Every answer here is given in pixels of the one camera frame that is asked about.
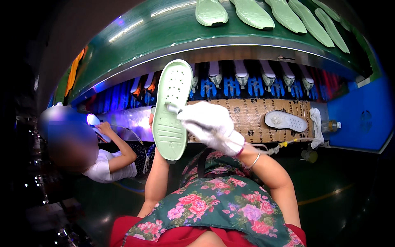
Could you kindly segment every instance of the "polka dot clothing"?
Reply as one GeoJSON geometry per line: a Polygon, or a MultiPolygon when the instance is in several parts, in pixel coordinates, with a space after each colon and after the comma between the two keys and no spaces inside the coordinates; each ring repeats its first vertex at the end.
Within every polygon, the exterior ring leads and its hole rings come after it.
{"type": "Polygon", "coordinates": [[[132,144],[132,143],[128,143],[128,144],[133,149],[133,151],[137,154],[137,158],[134,161],[134,164],[136,165],[137,168],[137,175],[135,177],[141,179],[147,179],[148,174],[151,171],[152,162],[154,161],[155,144],[153,144],[150,147],[142,146],[141,144],[132,144]],[[149,162],[148,162],[148,171],[146,171],[144,174],[143,170],[145,165],[146,153],[148,155],[149,162]]]}

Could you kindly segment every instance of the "worker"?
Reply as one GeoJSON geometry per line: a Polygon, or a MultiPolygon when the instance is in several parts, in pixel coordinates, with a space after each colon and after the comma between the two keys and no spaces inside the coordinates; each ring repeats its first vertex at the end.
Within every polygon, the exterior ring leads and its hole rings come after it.
{"type": "Polygon", "coordinates": [[[155,152],[145,202],[137,217],[115,221],[112,247],[306,245],[288,173],[245,143],[226,108],[200,102],[177,118],[208,148],[187,164],[179,189],[167,196],[169,164],[155,152]],[[270,194],[250,179],[252,172],[270,194]]]}

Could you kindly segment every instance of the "floral apron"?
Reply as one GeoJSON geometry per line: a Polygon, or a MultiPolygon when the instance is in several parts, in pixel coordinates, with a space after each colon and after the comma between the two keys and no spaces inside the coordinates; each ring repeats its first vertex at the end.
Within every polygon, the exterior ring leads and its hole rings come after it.
{"type": "Polygon", "coordinates": [[[237,158],[211,151],[188,163],[180,189],[160,200],[124,241],[134,236],[157,242],[168,229],[211,226],[244,232],[257,246],[303,246],[270,195],[248,178],[249,170],[237,158]]]}

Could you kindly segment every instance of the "gloved hand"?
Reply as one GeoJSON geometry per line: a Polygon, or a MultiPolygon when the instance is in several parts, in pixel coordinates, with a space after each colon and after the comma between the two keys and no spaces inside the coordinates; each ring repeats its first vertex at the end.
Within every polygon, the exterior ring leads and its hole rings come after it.
{"type": "Polygon", "coordinates": [[[229,112],[223,106],[199,102],[183,107],[177,119],[201,142],[228,156],[237,155],[244,146],[244,137],[234,130],[229,112]],[[211,130],[231,141],[223,141],[211,130]]]}

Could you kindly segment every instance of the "green floor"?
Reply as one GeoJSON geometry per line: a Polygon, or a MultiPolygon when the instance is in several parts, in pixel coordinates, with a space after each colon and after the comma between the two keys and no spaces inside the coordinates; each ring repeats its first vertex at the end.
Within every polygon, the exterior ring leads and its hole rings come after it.
{"type": "MultiPolygon", "coordinates": [[[[189,146],[169,172],[168,193],[178,188],[187,162],[202,146],[189,146]]],[[[364,169],[374,157],[339,149],[319,149],[318,160],[309,164],[299,157],[302,146],[282,149],[275,159],[290,174],[295,186],[302,228],[309,246],[333,246],[341,231],[355,218],[366,198],[371,172],[364,169]]],[[[100,184],[81,177],[75,182],[75,197],[85,215],[77,223],[98,247],[108,246],[114,220],[123,215],[136,216],[144,198],[114,184],[100,184]]]]}

